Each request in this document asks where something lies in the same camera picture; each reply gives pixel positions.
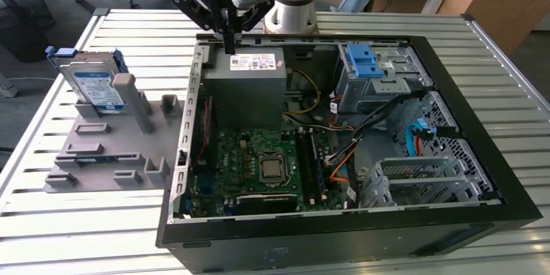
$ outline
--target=motherboard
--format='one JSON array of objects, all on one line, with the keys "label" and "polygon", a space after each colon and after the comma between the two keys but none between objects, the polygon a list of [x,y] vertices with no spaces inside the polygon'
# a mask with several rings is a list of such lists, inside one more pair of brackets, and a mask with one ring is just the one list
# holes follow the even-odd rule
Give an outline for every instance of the motherboard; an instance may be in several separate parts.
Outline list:
[{"label": "motherboard", "polygon": [[235,215],[238,204],[269,213],[342,208],[339,188],[325,186],[322,161],[331,151],[325,131],[221,131],[217,147],[217,168],[197,177],[202,213],[195,215]]}]

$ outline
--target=ram slot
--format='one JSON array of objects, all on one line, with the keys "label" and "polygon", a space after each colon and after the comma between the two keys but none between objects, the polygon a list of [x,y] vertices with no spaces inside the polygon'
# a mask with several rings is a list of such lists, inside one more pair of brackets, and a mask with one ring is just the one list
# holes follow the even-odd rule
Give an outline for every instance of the ram slot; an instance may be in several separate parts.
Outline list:
[{"label": "ram slot", "polygon": [[325,187],[323,163],[319,157],[318,141],[315,140],[314,132],[311,132],[310,137],[311,137],[313,159],[314,159],[314,168],[315,168],[315,183],[319,188],[321,200],[325,201],[327,199],[327,195],[325,194],[327,188]]},{"label": "ram slot", "polygon": [[321,201],[321,191],[318,185],[318,175],[315,172],[315,145],[311,143],[311,133],[297,132],[295,148],[298,157],[298,167],[301,171],[303,201],[315,204]]}]

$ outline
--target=green motherboard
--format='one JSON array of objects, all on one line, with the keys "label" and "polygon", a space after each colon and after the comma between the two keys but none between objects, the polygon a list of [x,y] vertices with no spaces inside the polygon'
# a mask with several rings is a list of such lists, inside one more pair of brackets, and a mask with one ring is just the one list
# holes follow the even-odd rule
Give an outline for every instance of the green motherboard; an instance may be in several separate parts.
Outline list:
[{"label": "green motherboard", "polygon": [[[222,131],[218,136],[217,172],[199,175],[199,216],[229,216],[229,204],[243,194],[295,194],[295,211],[341,209],[338,187],[323,192],[326,199],[311,204],[303,196],[303,178],[295,145],[295,131]],[[315,149],[321,158],[330,153],[329,136],[315,133]]]}]

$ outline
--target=white label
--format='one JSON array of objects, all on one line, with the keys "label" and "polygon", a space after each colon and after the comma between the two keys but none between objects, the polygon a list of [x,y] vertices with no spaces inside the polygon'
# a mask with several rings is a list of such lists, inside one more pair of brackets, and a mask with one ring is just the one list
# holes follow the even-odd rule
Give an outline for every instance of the white label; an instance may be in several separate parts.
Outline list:
[{"label": "white label", "polygon": [[393,69],[394,64],[392,62],[380,62],[378,67],[382,68],[382,69]]},{"label": "white label", "polygon": [[117,89],[111,86],[111,76],[107,72],[77,72],[75,79],[97,108],[123,109],[125,102]]},{"label": "white label", "polygon": [[330,113],[338,114],[338,103],[335,102],[330,103]]},{"label": "white label", "polygon": [[231,55],[231,71],[277,70],[275,54]]},{"label": "white label", "polygon": [[348,196],[350,197],[350,199],[353,199],[353,201],[356,202],[356,199],[358,198],[358,194],[357,194],[357,192],[352,189],[352,187],[348,187],[346,194],[348,194]]}]

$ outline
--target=slotted aluminum table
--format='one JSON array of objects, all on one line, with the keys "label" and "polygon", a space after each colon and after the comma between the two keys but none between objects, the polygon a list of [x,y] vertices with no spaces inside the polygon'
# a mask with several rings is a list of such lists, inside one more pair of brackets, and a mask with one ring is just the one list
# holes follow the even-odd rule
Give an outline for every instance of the slotted aluminum table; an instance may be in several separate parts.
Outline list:
[{"label": "slotted aluminum table", "polygon": [[[477,23],[441,15],[319,13],[318,19],[322,33],[429,38],[545,218],[448,256],[263,274],[550,274],[549,104]],[[150,100],[165,93],[183,98],[199,32],[178,11],[111,10],[107,16],[93,17],[77,47],[118,47]],[[162,190],[43,192],[77,116],[75,101],[58,77],[0,174],[2,274],[186,274],[169,251],[155,247]]]}]

